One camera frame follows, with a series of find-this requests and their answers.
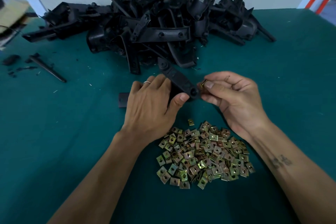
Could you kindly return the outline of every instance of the green table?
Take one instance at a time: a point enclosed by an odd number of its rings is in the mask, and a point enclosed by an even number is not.
[[[196,83],[204,75],[231,70],[259,85],[264,108],[277,124],[333,179],[336,105],[336,28],[308,10],[257,10],[255,16],[278,39],[258,35],[244,47],[216,36],[198,48],[199,65],[183,72]],[[36,20],[24,32],[43,25]],[[7,75],[0,67],[0,223],[45,223],[106,150],[123,124],[118,93],[134,80],[159,73],[157,66],[128,72],[111,52],[90,53],[85,33],[67,40],[29,43],[17,37],[5,49],[39,52],[68,82],[41,69]],[[186,129],[208,120],[225,127],[217,110],[201,100],[187,103],[175,125]],[[296,223],[285,195],[260,158],[256,173],[234,182],[215,180],[202,191],[163,185],[156,175],[158,141],[140,155],[112,217],[112,223]]]

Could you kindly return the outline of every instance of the person's right hand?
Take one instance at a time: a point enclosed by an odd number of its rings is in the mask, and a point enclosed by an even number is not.
[[[253,80],[229,71],[208,74],[204,79],[208,81],[202,99],[217,105],[241,138],[250,141],[258,128],[270,123]]]

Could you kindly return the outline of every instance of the wrist tattoo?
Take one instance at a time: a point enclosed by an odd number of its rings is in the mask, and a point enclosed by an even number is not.
[[[275,167],[275,169],[278,169],[279,167],[283,167],[284,164],[286,166],[290,166],[293,164],[292,161],[286,158],[284,155],[280,155],[277,158],[271,159],[271,162],[273,166]]]

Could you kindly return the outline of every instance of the person's left arm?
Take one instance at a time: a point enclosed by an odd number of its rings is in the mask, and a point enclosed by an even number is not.
[[[151,83],[133,83],[122,129],[48,224],[110,222],[139,154],[150,142],[168,132],[178,110],[189,98],[180,93],[168,106],[170,80],[160,74],[147,81]]]

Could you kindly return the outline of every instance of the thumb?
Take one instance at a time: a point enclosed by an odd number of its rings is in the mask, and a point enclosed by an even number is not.
[[[204,86],[212,95],[224,99],[229,103],[232,103],[234,99],[236,99],[238,94],[238,92],[235,90],[228,89],[223,85],[211,81],[206,81],[204,83]]]
[[[170,101],[169,107],[167,109],[166,114],[169,116],[176,117],[177,112],[183,106],[183,104],[189,99],[189,95],[187,93],[179,93]]]

